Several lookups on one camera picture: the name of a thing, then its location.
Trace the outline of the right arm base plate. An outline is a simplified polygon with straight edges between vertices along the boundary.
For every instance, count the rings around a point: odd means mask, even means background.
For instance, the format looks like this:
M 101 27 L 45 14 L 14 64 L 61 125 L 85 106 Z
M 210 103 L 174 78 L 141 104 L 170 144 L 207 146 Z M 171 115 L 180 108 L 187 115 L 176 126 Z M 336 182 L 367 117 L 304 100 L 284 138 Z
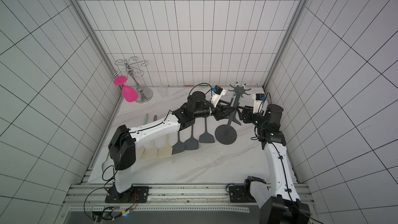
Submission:
M 228 185 L 226 188 L 231 203 L 256 203 L 250 194 L 250 187 L 244 185 Z

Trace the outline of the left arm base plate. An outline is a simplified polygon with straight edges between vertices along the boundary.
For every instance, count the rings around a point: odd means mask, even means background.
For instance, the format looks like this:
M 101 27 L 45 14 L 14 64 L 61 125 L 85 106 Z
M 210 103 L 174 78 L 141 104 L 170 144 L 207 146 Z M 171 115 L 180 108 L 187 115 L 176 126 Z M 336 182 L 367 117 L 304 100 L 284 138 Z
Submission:
M 150 188 L 148 186 L 132 186 L 127 191 L 119 193 L 116 190 L 116 186 L 111 186 L 108 189 L 105 202 L 115 204 L 146 203 L 149 189 Z

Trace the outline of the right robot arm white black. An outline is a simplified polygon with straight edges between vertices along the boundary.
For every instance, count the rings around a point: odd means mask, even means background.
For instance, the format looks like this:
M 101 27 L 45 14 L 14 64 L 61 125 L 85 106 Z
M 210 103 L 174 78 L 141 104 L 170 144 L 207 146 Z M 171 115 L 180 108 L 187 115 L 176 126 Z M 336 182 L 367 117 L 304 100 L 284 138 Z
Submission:
M 280 131 L 280 120 L 284 109 L 269 104 L 265 111 L 245 106 L 239 114 L 244 123 L 255 126 L 255 136 L 261 142 L 271 176 L 270 187 L 253 181 L 250 195 L 260 208 L 261 224 L 307 224 L 311 211 L 297 193 L 289 173 L 286 140 Z

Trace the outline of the grey utensil green handle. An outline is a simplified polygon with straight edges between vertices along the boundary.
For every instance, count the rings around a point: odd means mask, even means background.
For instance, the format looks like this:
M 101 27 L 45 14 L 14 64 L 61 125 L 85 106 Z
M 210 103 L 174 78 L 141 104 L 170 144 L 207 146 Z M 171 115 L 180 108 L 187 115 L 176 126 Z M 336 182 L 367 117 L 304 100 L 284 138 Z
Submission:
M 185 144 L 180 139 L 180 132 L 177 132 L 177 142 L 172 146 L 172 154 L 178 154 L 185 151 Z

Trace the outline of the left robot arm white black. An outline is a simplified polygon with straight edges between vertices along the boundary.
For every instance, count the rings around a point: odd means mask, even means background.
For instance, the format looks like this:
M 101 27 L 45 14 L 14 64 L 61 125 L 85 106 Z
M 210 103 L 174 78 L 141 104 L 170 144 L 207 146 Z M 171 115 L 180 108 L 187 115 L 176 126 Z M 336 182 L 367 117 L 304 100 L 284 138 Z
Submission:
M 197 118 L 213 116 L 219 121 L 233 115 L 236 108 L 220 98 L 215 94 L 207 100 L 204 92 L 196 91 L 187 97 L 180 108 L 168 112 L 160 120 L 135 128 L 119 126 L 108 144 L 110 160 L 115 168 L 114 183 L 109 193 L 120 196 L 132 188 L 131 167 L 136 162 L 137 148 L 164 135 L 182 131 L 194 125 Z

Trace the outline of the cream spatula green handle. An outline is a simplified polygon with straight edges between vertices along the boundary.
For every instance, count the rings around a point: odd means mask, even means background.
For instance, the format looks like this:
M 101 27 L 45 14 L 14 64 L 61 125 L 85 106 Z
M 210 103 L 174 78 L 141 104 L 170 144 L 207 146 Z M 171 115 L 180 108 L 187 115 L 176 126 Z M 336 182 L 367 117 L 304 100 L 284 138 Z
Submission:
M 144 119 L 144 125 L 147 124 L 148 118 L 149 118 L 149 114 L 146 114 L 145 119 Z M 144 146 L 139 147 L 139 148 L 136 150 L 136 155 L 137 155 L 137 157 L 140 158 L 140 157 L 143 155 L 144 151 L 145 151 L 145 147 L 144 147 Z

